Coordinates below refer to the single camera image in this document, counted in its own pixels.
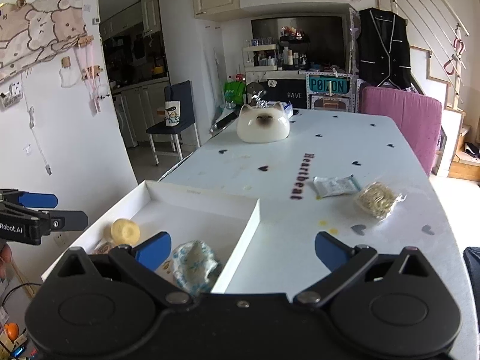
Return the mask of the person's left hand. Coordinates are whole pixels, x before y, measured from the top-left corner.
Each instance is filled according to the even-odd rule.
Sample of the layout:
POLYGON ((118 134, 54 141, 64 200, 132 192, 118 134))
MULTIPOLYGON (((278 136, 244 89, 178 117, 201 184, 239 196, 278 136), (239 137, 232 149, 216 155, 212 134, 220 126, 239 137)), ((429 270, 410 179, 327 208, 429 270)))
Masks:
POLYGON ((7 267, 11 263, 12 251, 5 240, 0 241, 0 278, 7 277, 7 267))

